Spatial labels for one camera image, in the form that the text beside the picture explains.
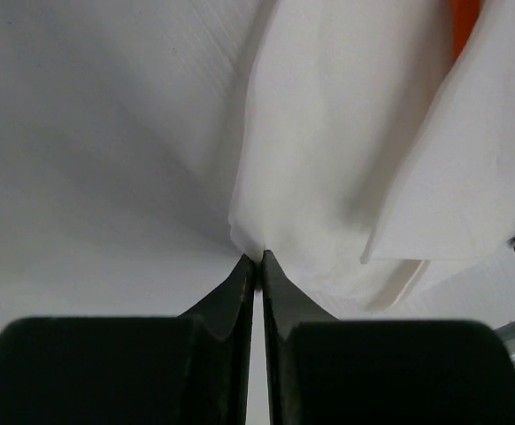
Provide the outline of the white paper napkin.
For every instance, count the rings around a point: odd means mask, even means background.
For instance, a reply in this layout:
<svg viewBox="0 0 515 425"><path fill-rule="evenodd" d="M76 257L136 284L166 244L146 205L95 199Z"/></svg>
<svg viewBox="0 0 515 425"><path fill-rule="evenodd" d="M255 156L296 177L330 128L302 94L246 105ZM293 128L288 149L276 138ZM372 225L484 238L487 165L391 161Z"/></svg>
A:
<svg viewBox="0 0 515 425"><path fill-rule="evenodd" d="M250 73L229 211L320 297L379 311L515 236L515 1L279 1Z"/></svg>

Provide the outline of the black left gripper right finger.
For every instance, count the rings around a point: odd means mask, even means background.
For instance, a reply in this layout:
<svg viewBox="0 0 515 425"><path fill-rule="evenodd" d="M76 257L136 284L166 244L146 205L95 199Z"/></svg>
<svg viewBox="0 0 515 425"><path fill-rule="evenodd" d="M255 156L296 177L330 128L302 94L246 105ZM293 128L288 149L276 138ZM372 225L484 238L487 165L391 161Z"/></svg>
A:
<svg viewBox="0 0 515 425"><path fill-rule="evenodd" d="M261 262L273 424L515 424L515 367L488 326L340 321Z"/></svg>

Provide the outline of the orange plastic spoon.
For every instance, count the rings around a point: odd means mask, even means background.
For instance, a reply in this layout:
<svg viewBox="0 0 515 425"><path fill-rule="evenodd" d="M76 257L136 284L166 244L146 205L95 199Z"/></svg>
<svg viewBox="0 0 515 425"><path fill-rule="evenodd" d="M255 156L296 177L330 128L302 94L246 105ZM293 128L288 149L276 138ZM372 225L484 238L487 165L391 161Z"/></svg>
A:
<svg viewBox="0 0 515 425"><path fill-rule="evenodd" d="M480 16L481 0L450 0L453 60L462 54Z"/></svg>

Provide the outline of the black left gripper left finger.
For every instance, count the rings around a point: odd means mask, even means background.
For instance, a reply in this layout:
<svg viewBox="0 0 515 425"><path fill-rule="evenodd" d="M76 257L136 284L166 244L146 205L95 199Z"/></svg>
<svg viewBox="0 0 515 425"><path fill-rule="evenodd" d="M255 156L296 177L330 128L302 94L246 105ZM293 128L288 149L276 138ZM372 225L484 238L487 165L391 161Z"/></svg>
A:
<svg viewBox="0 0 515 425"><path fill-rule="evenodd" d="M0 424L243 424L255 266L175 317L30 317L0 333Z"/></svg>

